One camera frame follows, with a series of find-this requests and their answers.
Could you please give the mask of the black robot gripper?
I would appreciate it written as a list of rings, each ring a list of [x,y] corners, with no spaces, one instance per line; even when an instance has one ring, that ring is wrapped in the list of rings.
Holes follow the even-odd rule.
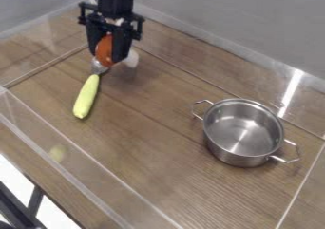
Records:
[[[87,29],[87,43],[91,54],[107,32],[113,32],[113,61],[129,56],[133,39],[141,40],[145,18],[134,13],[134,2],[117,3],[81,2],[79,24]]]

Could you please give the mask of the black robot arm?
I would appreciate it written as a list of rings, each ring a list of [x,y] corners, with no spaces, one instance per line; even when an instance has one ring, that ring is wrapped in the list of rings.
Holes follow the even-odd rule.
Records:
[[[129,57],[133,42],[142,38],[145,18],[134,13],[134,0],[83,1],[79,8],[90,53],[102,66],[110,67]]]

